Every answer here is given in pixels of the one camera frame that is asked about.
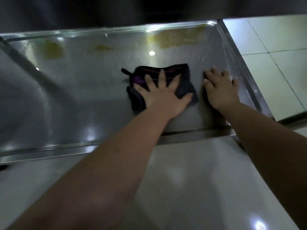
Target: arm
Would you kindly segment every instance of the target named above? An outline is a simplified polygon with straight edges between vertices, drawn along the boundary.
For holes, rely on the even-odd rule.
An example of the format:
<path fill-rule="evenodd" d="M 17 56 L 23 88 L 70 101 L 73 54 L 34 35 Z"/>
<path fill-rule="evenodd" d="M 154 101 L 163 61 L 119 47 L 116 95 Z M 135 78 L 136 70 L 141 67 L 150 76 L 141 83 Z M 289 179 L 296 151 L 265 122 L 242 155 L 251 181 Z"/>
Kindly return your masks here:
<path fill-rule="evenodd" d="M 205 72 L 211 105 L 235 130 L 253 164 L 301 229 L 307 229 L 307 138 L 240 103 L 238 81 L 216 68 Z"/>
<path fill-rule="evenodd" d="M 58 180 L 7 230 L 113 228 L 133 201 L 151 151 L 168 121 L 179 115 L 193 94 L 175 96 L 180 76 L 159 88 L 150 76 L 150 92 L 136 85 L 147 109 Z"/>

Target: metal tray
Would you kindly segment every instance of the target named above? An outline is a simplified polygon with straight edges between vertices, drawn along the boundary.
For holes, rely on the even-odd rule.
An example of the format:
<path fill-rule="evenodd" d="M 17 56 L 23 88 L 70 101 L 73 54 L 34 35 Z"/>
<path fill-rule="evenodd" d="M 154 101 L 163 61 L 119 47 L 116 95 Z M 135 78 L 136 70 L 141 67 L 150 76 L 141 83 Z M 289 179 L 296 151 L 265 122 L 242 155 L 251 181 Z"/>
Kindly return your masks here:
<path fill-rule="evenodd" d="M 235 134 L 202 98 L 202 72 L 213 65 L 239 77 L 241 102 L 272 116 L 222 21 L 1 37 L 0 163 L 87 153 L 116 133 L 134 117 L 121 68 L 189 65 L 201 101 L 159 143 Z"/>

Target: forearm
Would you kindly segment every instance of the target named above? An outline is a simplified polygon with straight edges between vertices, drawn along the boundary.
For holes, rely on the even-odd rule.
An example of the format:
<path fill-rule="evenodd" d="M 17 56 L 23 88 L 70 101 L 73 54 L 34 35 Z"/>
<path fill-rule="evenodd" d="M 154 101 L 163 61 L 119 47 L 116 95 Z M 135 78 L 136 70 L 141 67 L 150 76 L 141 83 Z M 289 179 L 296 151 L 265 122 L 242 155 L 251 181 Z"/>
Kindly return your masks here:
<path fill-rule="evenodd" d="M 116 224 L 133 200 L 168 120 L 159 110 L 139 114 L 60 178 L 9 229 L 104 229 Z"/>
<path fill-rule="evenodd" d="M 221 113 L 280 203 L 306 228 L 307 139 L 241 103 Z"/>

